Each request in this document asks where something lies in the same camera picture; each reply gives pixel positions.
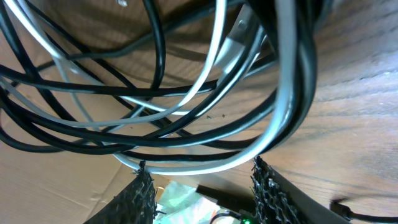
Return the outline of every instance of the wood grain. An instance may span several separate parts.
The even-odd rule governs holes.
[[[162,14],[184,1],[160,1]],[[82,42],[94,48],[117,47],[148,31],[142,4],[121,9],[114,1],[50,1],[38,5]],[[212,17],[185,26],[167,37],[169,53],[193,50],[206,53]],[[311,110],[300,129],[281,147],[262,158],[282,175],[324,206],[338,197],[359,197],[349,205],[355,212],[398,215],[398,1],[345,1],[330,15],[315,35],[318,49],[318,86]],[[70,52],[78,52],[69,47]],[[154,70],[152,44],[121,58],[108,59],[137,86],[148,87]],[[39,57],[37,64],[47,61]],[[109,85],[121,85],[89,60],[84,65],[96,71]],[[167,55],[163,86],[192,83],[203,62]],[[54,70],[47,78],[58,80]],[[210,79],[217,78],[217,71]],[[246,114],[276,87],[278,69],[243,80],[212,110],[187,127],[199,133]],[[83,82],[74,77],[76,82]],[[206,95],[196,96],[187,108]],[[127,112],[107,96],[80,95],[97,120],[117,118]],[[158,98],[170,106],[178,98]],[[263,132],[265,119],[228,139],[246,139]],[[155,128],[127,126],[124,134],[147,134]],[[204,146],[185,149],[154,149],[153,153],[220,152]],[[251,194],[252,163],[209,175],[168,177],[189,185],[202,184],[236,194]]]

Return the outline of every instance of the black cable end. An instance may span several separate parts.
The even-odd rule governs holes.
[[[140,172],[144,171],[145,164],[146,164],[146,161],[140,161],[140,162],[139,162],[139,167],[141,168],[141,169],[140,169]]]
[[[342,205],[338,202],[331,202],[329,204],[329,209],[336,213],[337,215],[343,217],[345,220],[351,221],[352,219],[350,218],[350,214],[352,213],[351,209],[346,206]]]

